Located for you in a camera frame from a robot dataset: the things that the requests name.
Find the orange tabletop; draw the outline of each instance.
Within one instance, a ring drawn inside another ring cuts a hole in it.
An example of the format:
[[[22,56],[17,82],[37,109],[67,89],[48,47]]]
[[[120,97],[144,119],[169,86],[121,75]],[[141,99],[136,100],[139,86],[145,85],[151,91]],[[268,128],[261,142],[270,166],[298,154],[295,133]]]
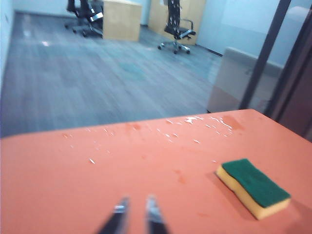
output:
[[[143,234],[149,195],[173,234],[312,233],[312,144],[254,110],[199,117],[3,138],[1,233],[93,234],[128,196],[127,233]],[[245,157],[287,209],[258,221],[214,174]]]

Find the gray carpet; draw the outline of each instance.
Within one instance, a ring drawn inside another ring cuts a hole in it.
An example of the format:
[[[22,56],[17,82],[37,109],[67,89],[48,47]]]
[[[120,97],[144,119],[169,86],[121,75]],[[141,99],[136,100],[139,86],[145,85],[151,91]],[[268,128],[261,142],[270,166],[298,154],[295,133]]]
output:
[[[206,112],[221,58],[139,42],[83,38],[69,19],[16,14],[1,92],[1,136]]]

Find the white wall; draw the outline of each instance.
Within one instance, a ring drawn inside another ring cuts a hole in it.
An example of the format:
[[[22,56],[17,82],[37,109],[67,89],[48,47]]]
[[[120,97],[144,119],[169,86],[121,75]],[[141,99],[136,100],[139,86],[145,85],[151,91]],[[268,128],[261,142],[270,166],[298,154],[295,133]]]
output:
[[[131,0],[142,4],[141,24],[147,24],[151,0]],[[14,9],[17,11],[31,12],[37,14],[72,16],[66,11],[67,0],[13,0]]]
[[[207,0],[197,44],[258,56],[279,0]],[[285,65],[312,0],[292,0],[269,60]]]
[[[135,1],[142,5],[141,24],[147,25],[150,16],[151,0],[131,0],[131,1]]]
[[[197,44],[259,55],[279,0],[207,0]]]
[[[11,0],[1,0],[0,2],[0,28],[1,28],[1,52],[0,52],[0,67],[1,67],[1,79],[0,86],[2,88],[2,78],[4,75],[4,69],[6,65],[7,54],[10,46],[11,32],[14,22],[14,11]]]

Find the yellow sponge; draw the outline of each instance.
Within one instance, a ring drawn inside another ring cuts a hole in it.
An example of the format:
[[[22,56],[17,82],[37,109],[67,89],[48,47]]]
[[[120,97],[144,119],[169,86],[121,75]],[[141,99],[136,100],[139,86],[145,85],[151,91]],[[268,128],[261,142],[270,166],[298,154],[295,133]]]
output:
[[[286,191],[247,159],[224,163],[216,174],[257,219],[285,209],[291,200]]]

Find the office chair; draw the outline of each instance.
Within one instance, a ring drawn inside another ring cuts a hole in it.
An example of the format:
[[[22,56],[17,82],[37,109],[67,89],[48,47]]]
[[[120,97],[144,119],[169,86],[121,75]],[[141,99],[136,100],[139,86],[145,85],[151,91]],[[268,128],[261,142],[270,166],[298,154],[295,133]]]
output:
[[[169,0],[168,1],[168,23],[166,24],[165,32],[170,33],[174,36],[175,41],[163,42],[158,46],[161,50],[162,47],[172,44],[174,46],[174,53],[176,54],[178,50],[184,49],[187,54],[191,52],[189,47],[178,43],[178,40],[183,38],[191,39],[190,35],[196,35],[193,31],[193,22],[189,19],[180,19],[180,0]],[[191,29],[180,27],[180,20],[184,20],[191,23]]]
[[[68,0],[68,3],[67,3],[67,8],[66,10],[70,13],[74,13],[76,15],[76,17],[78,18],[78,22],[77,20],[75,21],[71,21],[71,22],[68,22],[68,23],[65,23],[64,24],[64,27],[65,28],[69,28],[70,26],[77,26],[77,25],[82,25],[83,24],[83,20],[81,20],[81,18],[79,18],[79,8],[76,8],[75,7],[75,0]]]
[[[88,36],[89,32],[95,32],[103,36],[103,2],[100,0],[93,0],[89,4],[92,14],[86,17],[88,20],[89,30],[82,30],[84,37]]]

